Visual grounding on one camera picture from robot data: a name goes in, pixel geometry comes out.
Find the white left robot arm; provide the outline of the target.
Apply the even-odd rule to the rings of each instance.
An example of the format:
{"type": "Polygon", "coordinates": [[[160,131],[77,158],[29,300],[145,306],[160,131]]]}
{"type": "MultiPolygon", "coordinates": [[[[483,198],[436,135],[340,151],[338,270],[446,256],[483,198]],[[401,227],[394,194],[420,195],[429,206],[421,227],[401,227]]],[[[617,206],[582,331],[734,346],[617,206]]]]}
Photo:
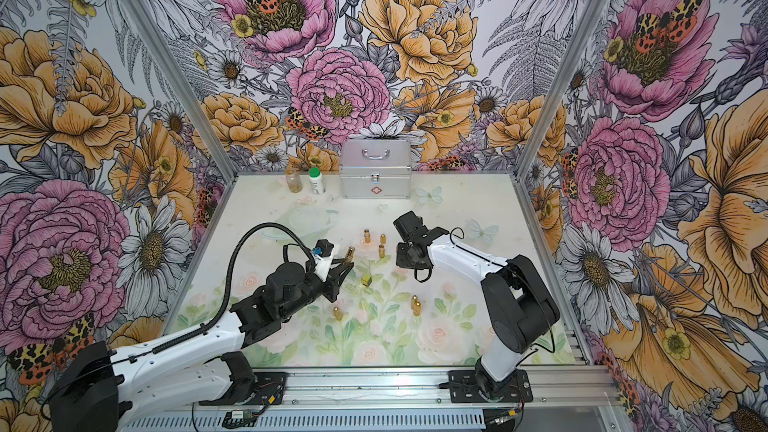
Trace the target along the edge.
{"type": "Polygon", "coordinates": [[[244,349],[276,334],[320,297],[334,302],[353,266],[332,259],[308,272],[281,264],[212,324],[112,349],[95,342],[65,369],[48,398],[55,431],[117,431],[194,402],[232,405],[257,393],[244,349]]]}

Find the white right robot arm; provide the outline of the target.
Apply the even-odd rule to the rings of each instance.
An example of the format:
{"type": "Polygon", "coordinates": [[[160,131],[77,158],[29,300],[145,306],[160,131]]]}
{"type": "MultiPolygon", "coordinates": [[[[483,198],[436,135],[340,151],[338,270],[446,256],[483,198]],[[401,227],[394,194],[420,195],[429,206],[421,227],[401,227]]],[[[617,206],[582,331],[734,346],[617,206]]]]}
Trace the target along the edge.
{"type": "Polygon", "coordinates": [[[442,227],[428,228],[409,211],[393,222],[400,236],[396,265],[414,272],[419,283],[434,270],[453,272],[482,290],[494,338],[472,373],[453,371],[446,382],[454,403],[533,400],[527,374],[520,369],[536,341],[550,333],[561,313],[532,260],[503,258],[462,242],[442,227]]]}

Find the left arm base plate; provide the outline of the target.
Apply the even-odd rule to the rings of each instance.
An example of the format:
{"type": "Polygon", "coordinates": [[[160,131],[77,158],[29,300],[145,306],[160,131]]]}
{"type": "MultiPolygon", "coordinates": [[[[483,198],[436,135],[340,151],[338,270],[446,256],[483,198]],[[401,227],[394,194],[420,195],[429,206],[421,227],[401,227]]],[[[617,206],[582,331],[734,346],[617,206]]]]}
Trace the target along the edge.
{"type": "Polygon", "coordinates": [[[273,406],[281,405],[288,374],[257,372],[253,378],[239,379],[221,398],[201,401],[202,406],[273,406]]]}

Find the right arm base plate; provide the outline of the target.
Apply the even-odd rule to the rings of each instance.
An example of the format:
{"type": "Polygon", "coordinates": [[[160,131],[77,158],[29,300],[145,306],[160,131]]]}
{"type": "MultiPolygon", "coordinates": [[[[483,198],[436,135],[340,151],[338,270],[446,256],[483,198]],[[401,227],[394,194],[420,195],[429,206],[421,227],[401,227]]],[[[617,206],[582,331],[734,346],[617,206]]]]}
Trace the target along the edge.
{"type": "Polygon", "coordinates": [[[528,374],[521,369],[502,381],[481,370],[451,370],[440,388],[449,391],[452,403],[459,404],[527,404],[534,399],[528,374]]]}

